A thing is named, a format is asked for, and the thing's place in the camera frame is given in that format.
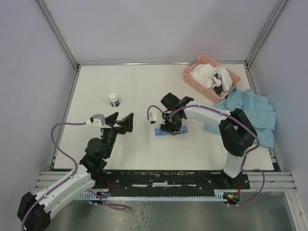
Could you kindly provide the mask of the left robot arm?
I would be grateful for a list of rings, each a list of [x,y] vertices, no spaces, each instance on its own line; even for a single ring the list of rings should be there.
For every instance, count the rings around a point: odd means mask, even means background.
[[[109,116],[96,114],[77,124],[99,128],[102,135],[88,141],[85,155],[80,161],[58,149],[74,163],[74,167],[46,189],[36,194],[27,192],[22,196],[17,216],[23,231],[45,230],[57,213],[78,195],[94,186],[100,188],[106,184],[106,159],[111,156],[117,136],[133,131],[134,114],[130,113],[121,120],[118,115],[118,112]]]

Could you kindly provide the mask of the blue weekly pill organizer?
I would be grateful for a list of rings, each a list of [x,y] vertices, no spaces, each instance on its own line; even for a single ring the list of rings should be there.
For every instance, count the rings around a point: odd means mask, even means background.
[[[177,135],[180,135],[180,134],[187,134],[188,133],[188,129],[186,126],[183,126],[180,130],[180,133],[177,133]],[[176,135],[175,133],[171,134],[169,132],[165,132],[165,131],[162,131],[160,128],[156,128],[155,129],[155,136],[169,136],[169,135]]]

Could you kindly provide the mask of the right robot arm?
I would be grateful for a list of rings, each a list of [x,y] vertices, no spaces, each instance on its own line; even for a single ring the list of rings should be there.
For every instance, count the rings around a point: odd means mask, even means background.
[[[226,188],[234,187],[244,171],[249,148],[254,141],[259,144],[257,132],[244,111],[238,108],[233,111],[219,110],[202,105],[188,96],[179,99],[172,93],[165,95],[161,103],[166,108],[160,123],[163,132],[180,134],[184,119],[218,127],[223,146],[227,150],[226,163],[221,171],[221,184]]]

